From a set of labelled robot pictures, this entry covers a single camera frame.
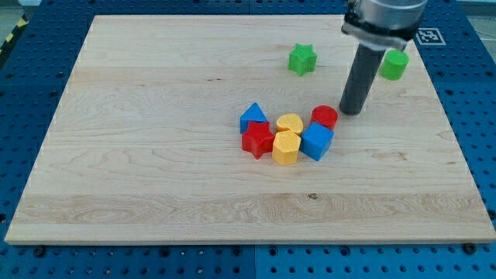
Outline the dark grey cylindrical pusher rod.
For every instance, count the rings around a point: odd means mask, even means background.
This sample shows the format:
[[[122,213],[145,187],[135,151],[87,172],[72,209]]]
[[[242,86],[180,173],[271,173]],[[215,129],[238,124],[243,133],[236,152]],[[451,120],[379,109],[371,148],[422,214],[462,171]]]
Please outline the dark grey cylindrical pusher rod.
[[[372,50],[361,43],[357,47],[339,102],[339,110],[345,115],[361,113],[384,53],[385,50]]]

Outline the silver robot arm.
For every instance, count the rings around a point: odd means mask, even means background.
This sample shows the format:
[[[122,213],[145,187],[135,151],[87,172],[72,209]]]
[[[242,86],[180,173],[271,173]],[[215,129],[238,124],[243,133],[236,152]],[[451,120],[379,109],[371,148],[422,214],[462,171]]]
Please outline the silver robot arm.
[[[348,2],[342,33],[359,41],[339,110],[358,115],[386,50],[404,50],[422,22],[426,0],[353,0]]]

